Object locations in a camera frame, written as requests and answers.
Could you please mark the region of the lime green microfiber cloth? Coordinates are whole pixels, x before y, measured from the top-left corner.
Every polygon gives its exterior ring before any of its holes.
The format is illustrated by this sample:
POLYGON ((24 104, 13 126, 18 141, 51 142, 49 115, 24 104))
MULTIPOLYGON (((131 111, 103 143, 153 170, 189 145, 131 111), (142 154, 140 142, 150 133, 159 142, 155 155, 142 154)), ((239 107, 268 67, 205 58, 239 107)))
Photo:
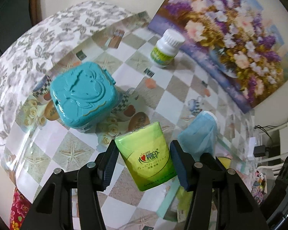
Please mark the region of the lime green microfiber cloth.
POLYGON ((179 187, 176 198, 178 199, 177 205, 177 221, 184 222, 188 217, 190 205, 192 202, 194 192, 187 192, 182 186, 179 187))

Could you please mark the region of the white pill bottle green label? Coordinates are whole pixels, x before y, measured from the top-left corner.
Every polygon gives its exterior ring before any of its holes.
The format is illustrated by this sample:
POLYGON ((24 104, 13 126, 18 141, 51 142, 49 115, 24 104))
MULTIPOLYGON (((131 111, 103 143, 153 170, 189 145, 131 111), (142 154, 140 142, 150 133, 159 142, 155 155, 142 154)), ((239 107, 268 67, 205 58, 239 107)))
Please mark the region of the white pill bottle green label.
POLYGON ((161 68, 168 66, 178 54, 185 40, 180 32, 167 29, 152 49, 151 60, 161 68))

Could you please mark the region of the black power adapter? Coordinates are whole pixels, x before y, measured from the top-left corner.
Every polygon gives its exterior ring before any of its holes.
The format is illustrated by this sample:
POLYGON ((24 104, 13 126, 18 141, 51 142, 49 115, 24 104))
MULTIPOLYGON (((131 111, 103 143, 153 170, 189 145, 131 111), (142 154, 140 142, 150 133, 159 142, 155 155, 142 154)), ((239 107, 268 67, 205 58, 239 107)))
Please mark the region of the black power adapter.
POLYGON ((266 155, 266 146, 265 145, 255 146, 253 150, 253 155, 255 158, 264 157, 266 155))

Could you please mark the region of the white wooden shelf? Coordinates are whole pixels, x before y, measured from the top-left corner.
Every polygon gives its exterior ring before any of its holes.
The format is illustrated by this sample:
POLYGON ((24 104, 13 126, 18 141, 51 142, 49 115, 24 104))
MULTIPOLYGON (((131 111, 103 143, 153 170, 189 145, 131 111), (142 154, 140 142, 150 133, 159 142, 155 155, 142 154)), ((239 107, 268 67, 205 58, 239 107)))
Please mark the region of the white wooden shelf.
POLYGON ((276 179, 288 157, 288 122, 279 126, 255 126, 259 131, 259 145, 266 146, 266 155, 259 157, 257 168, 268 179, 276 179))

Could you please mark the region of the floral oil painting canvas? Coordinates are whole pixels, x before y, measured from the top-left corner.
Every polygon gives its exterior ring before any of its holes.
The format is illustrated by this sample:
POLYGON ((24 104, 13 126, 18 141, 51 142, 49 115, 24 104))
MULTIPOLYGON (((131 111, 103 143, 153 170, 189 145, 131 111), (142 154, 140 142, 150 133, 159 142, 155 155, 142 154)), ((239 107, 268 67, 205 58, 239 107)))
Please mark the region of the floral oil painting canvas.
POLYGON ((288 81, 288 50, 257 0, 165 0, 149 24, 185 37, 181 50, 247 113, 288 81))

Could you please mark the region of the checkered picture table mat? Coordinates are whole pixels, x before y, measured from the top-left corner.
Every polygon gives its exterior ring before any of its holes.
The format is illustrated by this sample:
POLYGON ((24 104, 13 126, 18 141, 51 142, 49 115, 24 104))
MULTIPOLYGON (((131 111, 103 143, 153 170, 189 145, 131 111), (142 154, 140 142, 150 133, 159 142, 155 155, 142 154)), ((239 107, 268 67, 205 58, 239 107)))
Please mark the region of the checkered picture table mat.
POLYGON ((197 109, 213 113, 221 126, 217 156, 231 158, 247 186, 254 167, 245 162, 244 151, 252 135, 253 118, 244 114, 223 88, 185 53, 160 69, 149 60, 159 36, 138 20, 118 25, 124 36, 117 48, 86 40, 67 54, 34 89, 15 123, 19 169, 17 188, 33 201, 55 168, 72 171, 104 152, 116 136, 146 124, 159 122, 167 142, 177 138, 193 121, 197 109), (107 69, 120 94, 118 108, 86 133, 62 123, 47 93, 48 81, 71 67, 93 61, 107 69))

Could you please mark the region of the teal shallow cardboard tray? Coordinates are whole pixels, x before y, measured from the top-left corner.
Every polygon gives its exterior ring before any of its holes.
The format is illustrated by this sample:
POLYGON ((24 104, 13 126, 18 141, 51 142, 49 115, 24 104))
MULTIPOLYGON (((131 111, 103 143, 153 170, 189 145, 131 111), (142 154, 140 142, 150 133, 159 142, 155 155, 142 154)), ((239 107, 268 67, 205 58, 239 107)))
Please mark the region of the teal shallow cardboard tray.
MULTIPOLYGON (((247 188, 251 187, 252 177, 244 173, 246 163, 221 140, 218 140, 215 146, 215 156, 225 168, 235 169, 247 188)), ((166 187, 164 199, 156 211, 158 217, 172 222, 184 222, 187 219, 192 195, 192 192, 186 192, 180 185, 178 177, 174 177, 166 187)))

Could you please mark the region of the grey floral tablecloth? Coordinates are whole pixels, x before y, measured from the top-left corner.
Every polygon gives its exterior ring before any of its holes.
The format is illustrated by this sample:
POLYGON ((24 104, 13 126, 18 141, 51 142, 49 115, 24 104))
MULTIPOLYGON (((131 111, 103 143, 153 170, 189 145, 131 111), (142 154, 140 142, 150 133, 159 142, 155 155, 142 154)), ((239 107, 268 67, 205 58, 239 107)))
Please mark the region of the grey floral tablecloth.
POLYGON ((148 21, 103 1, 86 1, 47 17, 20 36, 0 57, 0 164, 11 172, 15 161, 6 144, 21 106, 33 88, 65 55, 95 33, 118 22, 148 21))

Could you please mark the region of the green tissue pack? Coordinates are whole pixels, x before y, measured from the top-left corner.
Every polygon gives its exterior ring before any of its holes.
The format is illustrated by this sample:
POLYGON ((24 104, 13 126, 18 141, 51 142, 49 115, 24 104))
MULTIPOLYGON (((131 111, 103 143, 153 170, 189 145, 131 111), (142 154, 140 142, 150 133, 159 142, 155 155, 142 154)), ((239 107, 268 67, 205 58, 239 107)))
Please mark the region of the green tissue pack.
POLYGON ((159 122, 115 138, 137 188, 144 192, 176 176, 170 149, 159 122))

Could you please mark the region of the teal plastic toy box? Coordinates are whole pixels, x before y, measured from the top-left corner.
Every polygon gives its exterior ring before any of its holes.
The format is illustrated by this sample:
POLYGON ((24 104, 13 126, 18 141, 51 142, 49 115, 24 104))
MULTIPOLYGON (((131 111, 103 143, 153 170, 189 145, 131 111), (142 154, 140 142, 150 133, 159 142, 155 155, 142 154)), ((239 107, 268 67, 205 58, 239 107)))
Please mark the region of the teal plastic toy box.
POLYGON ((58 75, 50 95, 62 122, 86 132, 103 121, 118 100, 115 80, 94 62, 85 62, 58 75))

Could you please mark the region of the blue face mask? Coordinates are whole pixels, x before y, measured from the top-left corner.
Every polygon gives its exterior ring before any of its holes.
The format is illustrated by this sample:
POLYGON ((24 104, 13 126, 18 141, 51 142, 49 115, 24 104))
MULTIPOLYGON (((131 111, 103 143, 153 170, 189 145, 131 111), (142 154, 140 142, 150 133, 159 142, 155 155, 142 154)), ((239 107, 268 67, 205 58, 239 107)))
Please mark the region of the blue face mask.
POLYGON ((203 153, 214 154, 219 133, 216 116, 209 111, 201 111, 192 123, 177 137, 182 150, 199 161, 203 153))

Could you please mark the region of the white power strip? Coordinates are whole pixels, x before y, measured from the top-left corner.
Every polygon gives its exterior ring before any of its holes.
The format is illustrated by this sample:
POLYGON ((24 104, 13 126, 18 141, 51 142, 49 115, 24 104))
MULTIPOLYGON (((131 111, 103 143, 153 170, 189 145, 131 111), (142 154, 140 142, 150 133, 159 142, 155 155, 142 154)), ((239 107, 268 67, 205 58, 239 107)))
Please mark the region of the white power strip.
POLYGON ((257 145, 256 137, 254 137, 254 136, 250 137, 248 140, 247 148, 245 150, 247 160, 254 160, 255 159, 253 153, 254 153, 254 148, 256 147, 256 145, 257 145))

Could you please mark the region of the colourful toy pile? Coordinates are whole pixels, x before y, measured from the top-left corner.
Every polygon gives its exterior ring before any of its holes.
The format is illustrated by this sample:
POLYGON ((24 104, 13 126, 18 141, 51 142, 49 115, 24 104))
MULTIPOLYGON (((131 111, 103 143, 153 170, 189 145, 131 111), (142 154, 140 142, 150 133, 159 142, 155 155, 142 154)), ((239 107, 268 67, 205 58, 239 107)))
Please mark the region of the colourful toy pile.
POLYGON ((251 194, 258 205, 260 205, 267 194, 266 174, 260 171, 255 173, 255 181, 251 188, 251 194))

